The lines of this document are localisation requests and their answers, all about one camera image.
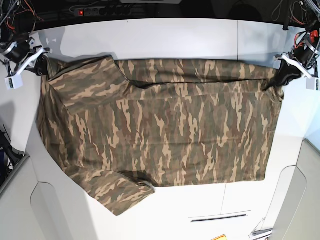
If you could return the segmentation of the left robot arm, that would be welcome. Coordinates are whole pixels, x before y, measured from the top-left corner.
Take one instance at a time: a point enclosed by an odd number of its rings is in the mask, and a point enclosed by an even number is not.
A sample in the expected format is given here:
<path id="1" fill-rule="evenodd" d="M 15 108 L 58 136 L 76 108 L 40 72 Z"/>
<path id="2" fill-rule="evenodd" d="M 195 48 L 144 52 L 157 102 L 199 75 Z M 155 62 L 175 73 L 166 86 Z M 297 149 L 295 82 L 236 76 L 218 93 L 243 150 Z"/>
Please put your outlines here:
<path id="1" fill-rule="evenodd" d="M 318 0 L 287 0 L 283 30 L 291 21 L 304 28 L 297 33 L 289 52 L 276 55 L 280 68 L 275 76 L 278 85 L 284 86 L 301 77 L 318 78 L 320 57 L 320 2 Z"/>

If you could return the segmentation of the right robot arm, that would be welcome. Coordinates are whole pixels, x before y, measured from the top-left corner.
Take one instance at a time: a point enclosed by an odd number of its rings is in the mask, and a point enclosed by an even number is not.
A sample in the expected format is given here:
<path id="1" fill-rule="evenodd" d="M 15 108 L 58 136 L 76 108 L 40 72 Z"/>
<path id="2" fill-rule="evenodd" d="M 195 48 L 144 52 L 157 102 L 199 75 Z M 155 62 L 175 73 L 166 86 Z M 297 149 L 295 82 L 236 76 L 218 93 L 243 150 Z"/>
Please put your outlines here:
<path id="1" fill-rule="evenodd" d="M 179 7 L 146 6 L 117 0 L 97 2 L 102 19 L 90 21 L 84 7 L 67 10 L 59 0 L 7 0 L 0 12 L 2 45 L 39 38 L 52 55 L 38 62 L 42 75 L 68 96 L 107 89 L 260 84 L 263 91 L 292 81 L 265 61 L 245 60 L 266 23 L 218 19 L 206 7 L 183 1 Z"/>

